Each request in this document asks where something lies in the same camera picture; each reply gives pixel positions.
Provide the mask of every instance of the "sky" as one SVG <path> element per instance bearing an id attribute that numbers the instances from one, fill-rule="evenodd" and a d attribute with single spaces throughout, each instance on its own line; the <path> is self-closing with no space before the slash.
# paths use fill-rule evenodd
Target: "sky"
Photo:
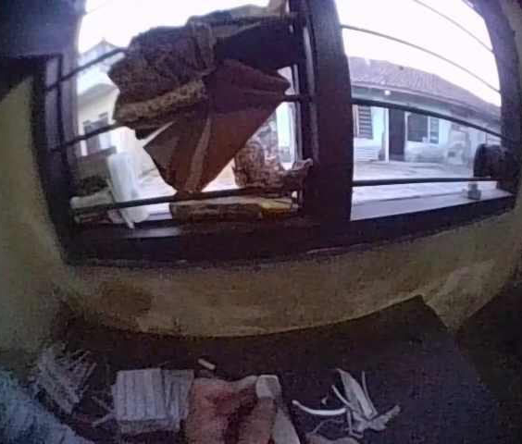
<path id="1" fill-rule="evenodd" d="M 497 67 L 483 19 L 463 0 L 335 0 L 342 24 L 377 31 L 424 47 L 466 68 L 499 89 Z M 418 2 L 452 17 L 484 47 Z M 243 5 L 266 6 L 268 0 L 88 0 L 79 50 L 106 39 L 127 46 L 131 37 L 155 26 L 180 26 L 190 16 Z M 402 43 L 358 31 L 343 31 L 345 52 L 386 60 L 437 74 L 476 96 L 500 105 L 500 94 L 460 68 Z"/>

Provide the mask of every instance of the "blue fabric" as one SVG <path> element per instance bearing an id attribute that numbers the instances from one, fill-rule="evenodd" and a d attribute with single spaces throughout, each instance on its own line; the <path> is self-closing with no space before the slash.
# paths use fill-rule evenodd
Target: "blue fabric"
<path id="1" fill-rule="evenodd" d="M 0 444 L 90 444 L 0 370 Z"/>

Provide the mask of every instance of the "tiled roof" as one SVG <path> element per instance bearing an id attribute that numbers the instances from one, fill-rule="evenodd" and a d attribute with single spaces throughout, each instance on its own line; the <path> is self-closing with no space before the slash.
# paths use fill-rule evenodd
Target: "tiled roof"
<path id="1" fill-rule="evenodd" d="M 383 60 L 349 57 L 350 77 L 356 86 L 370 86 L 448 100 L 498 117 L 500 108 L 448 80 L 415 68 Z"/>

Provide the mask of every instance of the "window sill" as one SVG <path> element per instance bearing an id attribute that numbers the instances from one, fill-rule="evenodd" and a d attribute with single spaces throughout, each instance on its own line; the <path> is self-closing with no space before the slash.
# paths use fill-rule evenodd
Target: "window sill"
<path id="1" fill-rule="evenodd" d="M 304 254 L 342 253 L 415 239 L 497 216 L 512 209 L 514 195 L 487 191 L 479 201 L 461 194 L 361 203 L 352 220 L 325 228 L 302 217 L 181 227 L 87 228 L 70 240 L 74 265 L 157 266 L 275 260 Z"/>

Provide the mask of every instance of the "house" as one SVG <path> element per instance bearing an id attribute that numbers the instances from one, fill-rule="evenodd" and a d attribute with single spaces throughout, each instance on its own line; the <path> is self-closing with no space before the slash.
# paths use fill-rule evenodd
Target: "house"
<path id="1" fill-rule="evenodd" d="M 102 41 L 82 53 L 78 66 L 83 66 L 117 47 Z M 110 67 L 123 55 L 114 55 L 85 69 L 77 78 L 78 133 L 86 134 L 113 123 L 113 109 L 118 88 L 108 77 Z M 103 159 L 115 153 L 127 153 L 136 177 L 155 169 L 150 155 L 143 149 L 132 129 L 118 128 L 99 134 L 79 145 L 76 156 L 81 178 L 101 173 Z"/>
<path id="2" fill-rule="evenodd" d="M 349 57 L 354 97 L 408 103 L 499 131 L 500 108 L 441 77 L 383 60 Z M 354 161 L 471 165 L 480 143 L 497 143 L 478 129 L 448 120 L 375 106 L 354 106 Z"/>

